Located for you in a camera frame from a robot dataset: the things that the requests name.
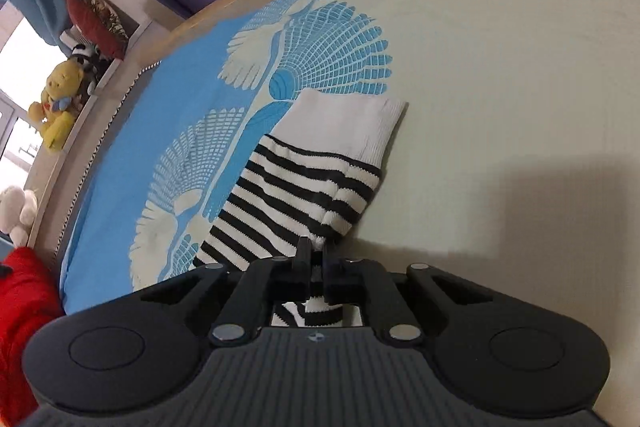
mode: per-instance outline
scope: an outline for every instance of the yellow plush toy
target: yellow plush toy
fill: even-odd
[[[73,111],[73,97],[83,77],[84,71],[76,61],[58,64],[47,78],[40,102],[33,102],[29,107],[29,118],[49,150],[61,150],[71,133],[78,117]]]

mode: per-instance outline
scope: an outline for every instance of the patterned cushion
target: patterned cushion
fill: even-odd
[[[104,0],[66,0],[73,24],[109,57],[124,58],[129,38],[115,10]]]

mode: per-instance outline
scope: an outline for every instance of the window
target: window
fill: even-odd
[[[0,190],[24,187],[42,138],[27,110],[65,55],[49,46],[10,3],[0,8]]]

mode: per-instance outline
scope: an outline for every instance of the striped sock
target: striped sock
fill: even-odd
[[[244,271],[256,259],[294,256],[300,237],[315,250],[339,241],[373,198],[403,106],[383,96],[303,90],[260,139],[193,267],[217,262]],[[342,307],[313,294],[304,304],[277,304],[272,325],[340,326]]]

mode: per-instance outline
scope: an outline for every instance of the bed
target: bed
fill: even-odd
[[[570,315],[607,343],[596,409],[636,425],[640,0],[219,0],[146,54],[61,234],[68,313],[188,269],[305,87],[407,100],[341,245]]]

